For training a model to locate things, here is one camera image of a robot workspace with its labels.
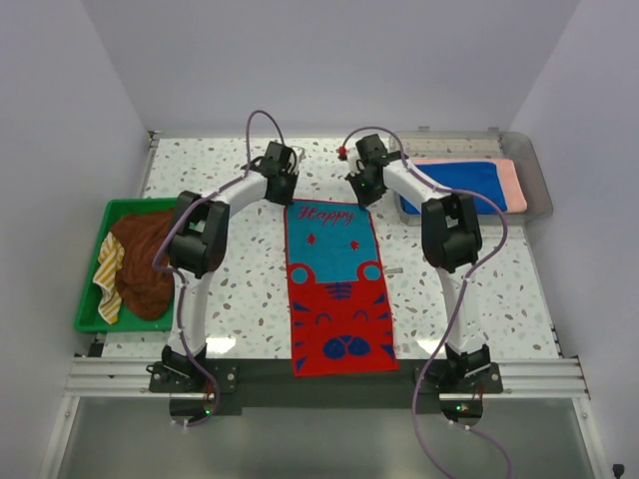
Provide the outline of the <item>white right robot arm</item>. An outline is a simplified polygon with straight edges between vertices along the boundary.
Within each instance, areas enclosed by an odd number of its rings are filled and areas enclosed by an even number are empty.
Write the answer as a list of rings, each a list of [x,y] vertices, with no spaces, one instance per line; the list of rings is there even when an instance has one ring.
[[[376,134],[358,140],[353,153],[346,145],[339,146],[337,155],[348,163],[346,180],[361,208],[392,190],[420,209],[423,255],[438,274],[448,315],[444,378],[453,390],[469,390],[490,365],[470,285],[483,246],[473,196],[441,185],[402,149],[389,151]]]

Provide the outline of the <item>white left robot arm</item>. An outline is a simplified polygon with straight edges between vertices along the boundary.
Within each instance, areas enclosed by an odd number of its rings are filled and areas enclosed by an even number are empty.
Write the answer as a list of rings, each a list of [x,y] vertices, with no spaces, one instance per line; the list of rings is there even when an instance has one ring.
[[[185,391],[201,389],[209,375],[205,365],[207,296],[226,255],[231,218],[261,200],[290,205],[298,178],[295,150],[270,142],[263,155],[243,167],[240,177],[206,195],[179,194],[172,226],[153,267],[174,278],[173,324],[161,362]]]

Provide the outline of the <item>pink towel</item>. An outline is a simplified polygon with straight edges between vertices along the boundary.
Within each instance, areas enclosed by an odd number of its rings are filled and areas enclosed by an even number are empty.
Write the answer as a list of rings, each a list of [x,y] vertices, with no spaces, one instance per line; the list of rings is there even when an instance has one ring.
[[[505,193],[508,214],[520,214],[527,210],[527,201],[522,187],[519,183],[515,165],[508,159],[425,159],[415,158],[416,164],[424,163],[446,163],[446,162],[489,162],[497,167],[498,178]]]

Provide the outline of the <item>blue towel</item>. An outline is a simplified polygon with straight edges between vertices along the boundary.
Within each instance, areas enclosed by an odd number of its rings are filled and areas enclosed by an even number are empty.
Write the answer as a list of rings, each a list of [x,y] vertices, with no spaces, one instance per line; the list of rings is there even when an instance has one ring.
[[[489,162],[418,163],[416,167],[447,189],[472,191],[495,203],[507,212],[505,193],[498,178],[497,167]]]

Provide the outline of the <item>red patterned towel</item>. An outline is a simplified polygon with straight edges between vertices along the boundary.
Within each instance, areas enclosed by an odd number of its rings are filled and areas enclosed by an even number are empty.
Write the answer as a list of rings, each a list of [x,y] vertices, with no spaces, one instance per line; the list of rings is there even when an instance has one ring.
[[[392,312],[369,212],[296,200],[284,220],[294,375],[396,371]]]

